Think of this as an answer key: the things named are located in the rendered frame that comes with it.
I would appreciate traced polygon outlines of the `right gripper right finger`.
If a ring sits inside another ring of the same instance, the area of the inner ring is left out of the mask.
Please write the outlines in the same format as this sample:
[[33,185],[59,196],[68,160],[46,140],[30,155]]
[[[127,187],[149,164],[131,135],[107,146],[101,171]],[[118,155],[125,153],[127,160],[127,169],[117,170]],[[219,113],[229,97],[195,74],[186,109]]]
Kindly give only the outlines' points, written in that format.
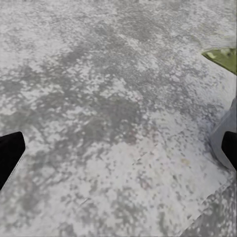
[[237,133],[226,131],[221,145],[230,163],[237,170]]

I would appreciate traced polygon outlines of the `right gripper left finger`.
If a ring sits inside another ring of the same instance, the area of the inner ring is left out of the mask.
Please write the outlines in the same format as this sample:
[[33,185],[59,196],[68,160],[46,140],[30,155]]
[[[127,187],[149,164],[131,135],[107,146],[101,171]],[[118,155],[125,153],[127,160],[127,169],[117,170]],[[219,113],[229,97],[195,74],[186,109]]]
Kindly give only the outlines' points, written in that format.
[[22,132],[0,137],[0,190],[26,150]]

